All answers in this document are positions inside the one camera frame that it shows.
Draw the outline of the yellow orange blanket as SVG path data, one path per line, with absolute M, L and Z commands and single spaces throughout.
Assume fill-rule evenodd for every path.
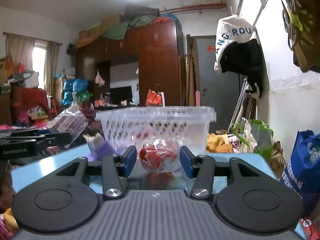
M 208 133 L 206 151 L 209 153 L 233 153 L 233 146 L 229 143 L 228 133 L 225 130 Z

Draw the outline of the blue plastic bags stack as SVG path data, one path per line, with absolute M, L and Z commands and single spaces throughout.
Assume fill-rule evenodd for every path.
M 63 81 L 62 105 L 64 107 L 80 103 L 80 95 L 88 92 L 86 79 L 67 79 Z

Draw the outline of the clear plastic laundry basket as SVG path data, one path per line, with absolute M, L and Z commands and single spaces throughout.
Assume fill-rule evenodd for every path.
M 216 121 L 213 107 L 131 107 L 100 111 L 104 139 L 118 154 L 146 140 L 174 138 L 195 155 L 206 151 L 210 123 Z

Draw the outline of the grey metal door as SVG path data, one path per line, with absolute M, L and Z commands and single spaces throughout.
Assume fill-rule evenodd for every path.
M 194 37 L 194 61 L 199 67 L 200 105 L 213 107 L 216 120 L 210 123 L 209 133 L 227 130 L 233 117 L 241 90 L 238 74 L 218 74 L 214 70 L 215 36 Z

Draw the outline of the black television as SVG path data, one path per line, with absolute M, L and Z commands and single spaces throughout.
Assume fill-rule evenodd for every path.
M 132 87 L 117 87 L 110 89 L 110 99 L 114 105 L 121 104 L 122 101 L 131 102 L 132 101 Z

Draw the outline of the green and white bag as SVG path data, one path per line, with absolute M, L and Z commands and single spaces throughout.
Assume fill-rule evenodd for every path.
M 241 153 L 256 153 L 269 161 L 273 146 L 273 131 L 267 123 L 256 119 L 242 119 L 231 126 L 233 134 L 240 141 Z

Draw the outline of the blue shopping bag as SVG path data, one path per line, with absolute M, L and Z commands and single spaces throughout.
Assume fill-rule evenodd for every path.
M 319 157 L 310 160 L 312 146 L 319 148 L 319 134 L 298 131 L 290 160 L 280 178 L 280 182 L 299 194 L 304 217 L 311 215 L 319 201 Z

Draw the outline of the white tote bag blue letters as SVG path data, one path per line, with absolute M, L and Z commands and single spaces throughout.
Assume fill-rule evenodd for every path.
M 218 74 L 222 73 L 220 60 L 224 50 L 231 43 L 246 43 L 256 38 L 256 27 L 249 24 L 244 18 L 232 15 L 219 19 L 216 30 L 214 70 Z

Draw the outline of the red white plastic bag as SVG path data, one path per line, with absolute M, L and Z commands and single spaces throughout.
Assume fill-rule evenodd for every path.
M 165 106 L 165 99 L 163 92 L 149 90 L 146 97 L 146 106 Z

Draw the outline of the dark red wooden wardrobe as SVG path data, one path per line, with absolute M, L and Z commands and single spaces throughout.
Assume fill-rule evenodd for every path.
M 175 21 L 132 28 L 123 40 L 98 36 L 76 51 L 75 76 L 89 83 L 97 99 L 109 91 L 111 66 L 138 63 L 140 105 L 149 90 L 164 93 L 167 106 L 185 105 L 183 34 Z

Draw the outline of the purple tissue box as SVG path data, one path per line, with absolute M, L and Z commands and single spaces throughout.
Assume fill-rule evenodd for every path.
M 97 133 L 94 136 L 84 134 L 83 137 L 90 150 L 90 154 L 88 156 L 89 161 L 102 160 L 104 156 L 119 154 L 119 152 L 112 147 L 108 141 L 104 140 L 100 133 Z

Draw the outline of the beige window curtain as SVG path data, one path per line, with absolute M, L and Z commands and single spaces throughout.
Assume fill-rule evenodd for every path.
M 5 67 L 11 75 L 18 71 L 18 64 L 25 66 L 26 70 L 33 68 L 33 49 L 36 40 L 32 37 L 7 34 L 5 38 Z

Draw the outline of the red snack bag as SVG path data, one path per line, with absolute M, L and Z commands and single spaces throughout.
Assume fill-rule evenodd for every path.
M 181 166 L 180 146 L 174 138 L 147 140 L 137 150 L 139 162 L 148 172 L 174 172 Z

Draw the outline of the black hanging garment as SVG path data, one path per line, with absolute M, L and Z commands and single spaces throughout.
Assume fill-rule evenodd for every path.
M 263 52 L 257 39 L 251 39 L 245 43 L 236 41 L 230 43 L 223 51 L 219 64 L 222 73 L 233 72 L 247 76 L 247 82 L 251 86 L 251 93 L 259 89 L 259 98 L 261 98 L 264 85 L 264 63 Z

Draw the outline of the green cloth on wardrobe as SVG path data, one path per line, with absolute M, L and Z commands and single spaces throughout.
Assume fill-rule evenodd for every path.
M 138 16 L 134 20 L 122 22 L 105 31 L 102 37 L 110 40 L 123 40 L 128 30 L 153 24 L 156 19 L 157 16 L 155 15 Z

